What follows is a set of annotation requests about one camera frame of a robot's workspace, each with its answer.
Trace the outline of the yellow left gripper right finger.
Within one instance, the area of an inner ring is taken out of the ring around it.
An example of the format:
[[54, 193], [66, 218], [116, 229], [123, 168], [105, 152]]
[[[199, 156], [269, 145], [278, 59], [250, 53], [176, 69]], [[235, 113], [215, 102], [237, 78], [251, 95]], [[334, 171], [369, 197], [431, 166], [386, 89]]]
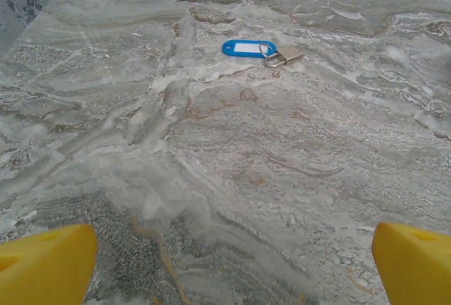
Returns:
[[450, 304], [450, 236], [379, 223], [372, 255], [392, 305]]

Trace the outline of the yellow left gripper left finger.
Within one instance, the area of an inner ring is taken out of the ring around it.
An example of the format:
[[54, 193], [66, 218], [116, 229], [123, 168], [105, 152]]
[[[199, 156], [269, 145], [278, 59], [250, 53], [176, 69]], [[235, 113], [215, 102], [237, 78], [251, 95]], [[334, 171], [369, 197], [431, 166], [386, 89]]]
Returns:
[[81, 304], [94, 272], [97, 238], [69, 225], [1, 244], [2, 304]]

